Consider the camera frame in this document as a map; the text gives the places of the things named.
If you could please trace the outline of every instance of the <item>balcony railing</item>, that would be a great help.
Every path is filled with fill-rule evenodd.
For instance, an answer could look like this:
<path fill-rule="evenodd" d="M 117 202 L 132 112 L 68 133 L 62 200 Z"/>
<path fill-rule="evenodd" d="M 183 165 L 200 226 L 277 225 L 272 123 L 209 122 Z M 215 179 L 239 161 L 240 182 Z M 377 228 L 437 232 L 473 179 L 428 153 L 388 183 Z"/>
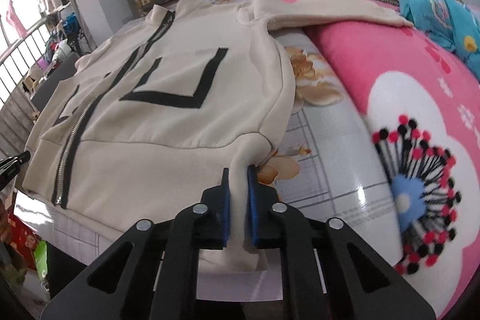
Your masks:
<path fill-rule="evenodd" d="M 45 53 L 49 37 L 42 19 L 0 56 L 0 159 L 25 148 L 36 109 L 23 91 L 22 80 Z"/>

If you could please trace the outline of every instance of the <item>floral blanket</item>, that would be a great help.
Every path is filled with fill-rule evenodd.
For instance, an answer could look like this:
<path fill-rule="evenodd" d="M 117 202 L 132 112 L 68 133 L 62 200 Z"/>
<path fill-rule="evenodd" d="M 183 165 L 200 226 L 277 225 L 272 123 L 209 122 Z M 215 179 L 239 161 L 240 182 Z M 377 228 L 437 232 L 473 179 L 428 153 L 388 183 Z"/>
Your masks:
<path fill-rule="evenodd" d="M 480 86 L 414 28 L 352 21 L 306 33 L 370 131 L 397 208 L 396 268 L 441 318 L 480 264 Z"/>

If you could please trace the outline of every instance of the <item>blue floral cloth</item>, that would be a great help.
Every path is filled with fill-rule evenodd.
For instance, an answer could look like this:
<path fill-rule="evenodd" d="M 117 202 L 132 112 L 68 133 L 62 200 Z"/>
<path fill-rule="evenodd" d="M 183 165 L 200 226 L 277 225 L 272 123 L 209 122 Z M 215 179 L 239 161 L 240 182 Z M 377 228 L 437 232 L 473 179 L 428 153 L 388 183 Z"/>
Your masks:
<path fill-rule="evenodd" d="M 479 21 L 456 0 L 400 0 L 400 14 L 447 51 L 480 80 Z"/>

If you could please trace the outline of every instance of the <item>metal rivet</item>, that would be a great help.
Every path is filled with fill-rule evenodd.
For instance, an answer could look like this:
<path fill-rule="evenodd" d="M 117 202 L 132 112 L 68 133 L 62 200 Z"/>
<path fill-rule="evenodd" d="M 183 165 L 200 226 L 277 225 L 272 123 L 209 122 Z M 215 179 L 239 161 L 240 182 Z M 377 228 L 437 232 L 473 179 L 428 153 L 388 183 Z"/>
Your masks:
<path fill-rule="evenodd" d="M 333 229 L 342 229 L 343 228 L 343 221 L 337 218 L 331 219 L 328 222 L 328 225 Z"/>
<path fill-rule="evenodd" d="M 152 223 L 148 220 L 140 220 L 137 223 L 137 229 L 139 231 L 148 231 L 151 226 L 152 226 Z"/>
<path fill-rule="evenodd" d="M 272 210 L 276 211 L 277 213 L 283 213 L 283 212 L 287 211 L 287 207 L 284 203 L 277 202 L 277 203 L 272 205 Z"/>
<path fill-rule="evenodd" d="M 207 210 L 208 210 L 208 206 L 204 204 L 196 204 L 193 207 L 193 212 L 196 214 L 204 214 L 207 212 Z"/>

